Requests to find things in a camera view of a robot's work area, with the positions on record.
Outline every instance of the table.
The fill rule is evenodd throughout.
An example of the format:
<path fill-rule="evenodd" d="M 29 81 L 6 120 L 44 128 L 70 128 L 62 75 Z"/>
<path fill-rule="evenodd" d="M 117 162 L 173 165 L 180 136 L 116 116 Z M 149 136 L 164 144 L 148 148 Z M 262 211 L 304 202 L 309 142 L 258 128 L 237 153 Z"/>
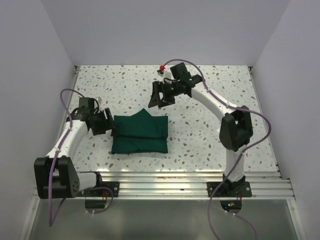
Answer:
<path fill-rule="evenodd" d="M 230 102 L 246 105 L 260 112 L 251 75 L 247 66 L 201 65 L 208 85 Z M 226 150 L 219 141 L 220 122 L 201 103 L 187 95 L 176 103 L 158 109 L 148 108 L 152 82 L 160 81 L 157 65 L 83 65 L 74 89 L 86 97 L 102 99 L 112 115 L 130 116 L 145 108 L 152 116 L 168 116 L 169 153 L 111 154 L 111 131 L 83 138 L 73 163 L 78 172 L 223 172 Z M 197 71 L 187 66 L 191 74 Z M 69 109 L 78 106 L 73 94 Z M 266 134 L 262 119 L 252 115 L 251 142 Z M 246 153 L 245 172 L 277 172 L 277 162 L 269 140 Z"/>

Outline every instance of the tabletop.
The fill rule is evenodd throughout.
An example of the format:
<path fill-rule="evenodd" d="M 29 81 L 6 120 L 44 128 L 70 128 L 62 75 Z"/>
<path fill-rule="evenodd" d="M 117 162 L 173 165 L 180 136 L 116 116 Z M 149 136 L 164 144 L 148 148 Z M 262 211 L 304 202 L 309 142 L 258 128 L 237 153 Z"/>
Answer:
<path fill-rule="evenodd" d="M 208 85 L 228 101 L 260 112 L 248 67 L 243 65 L 200 65 Z M 152 82 L 161 81 L 158 65 L 83 65 L 75 83 L 86 97 L 102 99 L 102 107 L 112 115 L 131 116 L 145 108 L 152 116 L 168 116 L 168 153 L 112 154 L 111 131 L 83 138 L 72 160 L 80 171 L 110 172 L 223 172 L 226 149 L 219 141 L 220 122 L 201 103 L 179 95 L 175 104 L 148 108 Z M 187 66 L 192 75 L 197 71 Z M 69 109 L 78 106 L 72 94 Z M 262 119 L 251 115 L 251 143 L 266 134 Z M 246 152 L 245 172 L 277 172 L 270 140 Z"/>

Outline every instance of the dark green cloth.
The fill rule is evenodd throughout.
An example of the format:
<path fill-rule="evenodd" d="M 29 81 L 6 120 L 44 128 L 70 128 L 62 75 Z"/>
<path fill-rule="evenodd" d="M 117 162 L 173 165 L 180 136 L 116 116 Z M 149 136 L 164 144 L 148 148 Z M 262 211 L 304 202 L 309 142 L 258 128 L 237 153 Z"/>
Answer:
<path fill-rule="evenodd" d="M 132 116 L 114 116 L 112 154 L 168 153 L 168 116 L 151 116 L 145 109 Z"/>

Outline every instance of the gray wall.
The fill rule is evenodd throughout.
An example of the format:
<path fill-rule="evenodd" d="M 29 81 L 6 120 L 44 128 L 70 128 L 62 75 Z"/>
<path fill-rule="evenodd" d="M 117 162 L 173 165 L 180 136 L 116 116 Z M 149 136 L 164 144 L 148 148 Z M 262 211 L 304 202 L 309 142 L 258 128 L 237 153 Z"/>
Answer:
<path fill-rule="evenodd" d="M 320 239 L 320 1 L 291 0 L 253 68 L 282 175 L 309 240 Z"/>
<path fill-rule="evenodd" d="M 252 66 L 290 0 L 42 0 L 74 65 Z"/>
<path fill-rule="evenodd" d="M 19 238 L 33 163 L 53 146 L 73 65 L 40 0 L 0 1 L 0 238 Z"/>

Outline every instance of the cloth fold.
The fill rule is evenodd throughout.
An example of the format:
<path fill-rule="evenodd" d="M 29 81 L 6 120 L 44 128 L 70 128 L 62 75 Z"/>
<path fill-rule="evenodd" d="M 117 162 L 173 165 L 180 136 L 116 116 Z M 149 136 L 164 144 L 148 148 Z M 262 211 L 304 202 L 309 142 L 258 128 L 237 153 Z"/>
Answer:
<path fill-rule="evenodd" d="M 151 116 L 144 108 L 132 116 L 114 116 L 112 154 L 168 153 L 168 116 Z"/>

